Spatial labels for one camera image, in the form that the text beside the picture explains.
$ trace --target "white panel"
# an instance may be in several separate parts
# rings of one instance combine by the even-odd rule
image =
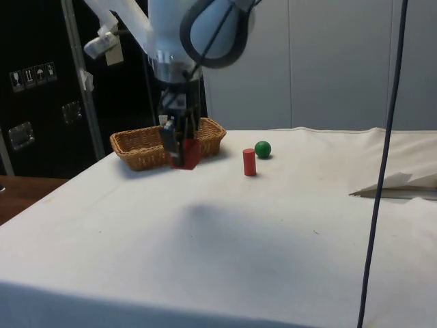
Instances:
[[[290,1],[293,126],[383,126],[393,1]]]
[[[390,90],[396,62],[401,0],[395,0]],[[437,1],[408,2],[401,80],[394,128],[437,129]]]
[[[263,0],[240,60],[204,71],[208,113],[225,128],[291,127],[288,0]]]

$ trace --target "cabinet door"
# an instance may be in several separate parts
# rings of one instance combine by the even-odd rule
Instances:
[[[393,85],[401,0],[395,0],[391,79]],[[437,130],[437,1],[409,1],[404,57],[393,127],[398,130]]]
[[[384,126],[392,0],[290,0],[293,126]]]
[[[208,114],[228,129],[289,128],[288,0],[263,0],[246,51],[233,66],[204,70]]]
[[[0,123],[12,167],[17,176],[71,178],[96,154],[61,2],[5,5],[14,14],[4,17]]]

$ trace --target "white tablecloth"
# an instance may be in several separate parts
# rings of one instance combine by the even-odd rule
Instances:
[[[376,181],[383,137],[230,131],[193,172],[112,154],[0,227],[0,327],[354,327],[373,201],[348,194]],[[393,154],[427,156],[389,173],[430,140],[394,134]],[[436,276],[437,204],[383,200],[366,327],[437,327]]]

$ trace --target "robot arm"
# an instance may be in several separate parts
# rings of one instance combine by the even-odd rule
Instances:
[[[238,60],[259,0],[148,0],[148,17],[135,0],[85,2],[102,25],[85,52],[97,57],[116,44],[113,30],[118,21],[112,12],[117,13],[148,55],[163,87],[160,113],[169,116],[160,127],[164,149],[173,166],[194,168],[200,153],[188,148],[199,129],[201,67],[224,68]]]

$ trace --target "black cable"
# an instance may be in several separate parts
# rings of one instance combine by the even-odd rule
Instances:
[[[390,138],[391,138],[391,131],[393,128],[393,117],[395,115],[397,91],[399,89],[399,80],[400,80],[400,76],[401,76],[402,54],[404,52],[404,36],[405,36],[405,25],[406,25],[406,17],[407,17],[407,7],[408,7],[408,0],[403,0],[402,1],[402,9],[401,9],[401,23],[400,23],[400,27],[399,27],[399,40],[398,40],[398,44],[397,44],[395,79],[393,81],[393,90],[391,92],[389,114],[387,117],[387,128],[386,128],[386,132],[385,132],[384,150],[382,152],[381,168],[380,168],[380,174],[379,174],[379,178],[378,178],[378,186],[376,188],[375,204],[373,205],[373,215],[371,218],[369,245],[367,247],[367,256],[366,256],[366,263],[365,263],[365,268],[364,268],[363,289],[361,291],[360,314],[358,317],[358,326],[357,326],[358,328],[362,328],[363,322],[364,322],[364,313],[365,313],[365,308],[366,308],[367,287],[369,284],[371,257],[373,254],[373,245],[375,243],[376,224],[378,221],[378,212],[379,212],[379,207],[380,207],[380,202],[381,202],[382,187],[384,185],[385,169],[387,166],[387,159],[389,157]]]

